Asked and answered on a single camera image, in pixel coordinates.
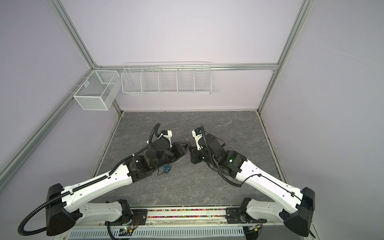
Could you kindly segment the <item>blue padlock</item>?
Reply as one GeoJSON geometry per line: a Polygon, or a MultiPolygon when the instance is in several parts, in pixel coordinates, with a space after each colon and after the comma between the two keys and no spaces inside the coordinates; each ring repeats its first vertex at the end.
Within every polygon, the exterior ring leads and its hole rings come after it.
{"type": "Polygon", "coordinates": [[[172,165],[171,165],[171,164],[169,164],[169,165],[164,165],[164,166],[163,166],[163,172],[164,172],[165,174],[168,174],[168,173],[170,172],[171,169],[172,169],[172,165]]]}

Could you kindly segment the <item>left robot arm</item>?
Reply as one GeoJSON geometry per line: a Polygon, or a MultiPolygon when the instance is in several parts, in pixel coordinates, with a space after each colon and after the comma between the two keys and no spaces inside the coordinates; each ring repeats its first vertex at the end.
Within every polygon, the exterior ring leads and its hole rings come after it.
{"type": "Polygon", "coordinates": [[[170,143],[167,139],[158,139],[134,155],[121,160],[104,174],[76,185],[51,186],[46,202],[21,221],[18,234],[31,236],[46,232],[48,236],[56,236],[70,230],[77,223],[94,216],[88,209],[90,201],[112,190],[150,177],[161,167],[178,161],[187,153],[190,146],[188,140],[170,143]],[[46,226],[32,231],[25,230],[27,222],[41,210],[46,211],[46,226]]]}

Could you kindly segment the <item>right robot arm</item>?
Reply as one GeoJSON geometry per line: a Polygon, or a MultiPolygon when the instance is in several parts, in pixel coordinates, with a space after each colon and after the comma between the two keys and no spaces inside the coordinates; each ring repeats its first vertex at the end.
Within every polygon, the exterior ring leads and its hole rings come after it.
{"type": "Polygon", "coordinates": [[[271,198],[278,209],[267,212],[256,200],[245,198],[239,213],[249,219],[270,219],[282,222],[293,233],[308,237],[315,211],[315,192],[291,186],[257,167],[252,161],[236,151],[227,151],[219,139],[203,134],[200,129],[192,132],[196,146],[191,148],[193,164],[205,162],[227,183],[242,187],[248,184],[271,198]]]}

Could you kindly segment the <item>white mesh box basket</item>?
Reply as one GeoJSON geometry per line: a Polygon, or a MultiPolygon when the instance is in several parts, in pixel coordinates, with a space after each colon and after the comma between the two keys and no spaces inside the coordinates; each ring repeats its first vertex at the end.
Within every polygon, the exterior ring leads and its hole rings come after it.
{"type": "Polygon", "coordinates": [[[74,98],[83,110],[107,111],[121,87],[118,71],[94,70],[74,93],[74,98]]]}

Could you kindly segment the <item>aluminium front rail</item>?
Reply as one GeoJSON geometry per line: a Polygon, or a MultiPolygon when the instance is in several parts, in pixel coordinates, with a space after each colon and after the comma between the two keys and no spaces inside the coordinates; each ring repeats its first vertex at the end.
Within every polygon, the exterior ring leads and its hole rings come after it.
{"type": "MultiPolygon", "coordinates": [[[[262,207],[267,207],[267,212],[277,210],[276,203],[259,202],[262,207]]],[[[187,208],[147,208],[148,215],[146,224],[143,226],[165,226],[165,225],[227,225],[226,208],[239,207],[187,207],[187,208]]],[[[112,203],[89,203],[88,209],[94,214],[93,217],[86,218],[76,225],[96,226],[104,225],[105,222],[114,222],[123,214],[131,215],[132,208],[125,200],[118,200],[112,203]]],[[[267,223],[282,223],[280,221],[267,220],[267,223]]],[[[234,224],[239,226],[260,227],[265,224],[234,224]]]]}

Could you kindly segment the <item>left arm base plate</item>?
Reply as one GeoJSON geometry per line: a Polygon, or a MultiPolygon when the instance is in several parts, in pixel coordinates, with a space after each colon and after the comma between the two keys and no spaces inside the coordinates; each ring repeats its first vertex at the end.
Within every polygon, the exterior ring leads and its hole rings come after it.
{"type": "Polygon", "coordinates": [[[133,209],[132,214],[123,214],[116,221],[110,222],[110,226],[143,226],[146,224],[148,210],[133,209]]]}

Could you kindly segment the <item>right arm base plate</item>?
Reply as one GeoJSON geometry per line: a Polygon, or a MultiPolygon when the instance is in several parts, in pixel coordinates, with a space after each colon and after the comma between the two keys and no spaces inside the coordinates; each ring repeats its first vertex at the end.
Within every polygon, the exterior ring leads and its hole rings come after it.
{"type": "Polygon", "coordinates": [[[228,224],[265,224],[266,219],[254,219],[247,213],[242,212],[240,208],[226,208],[226,215],[228,224]]]}

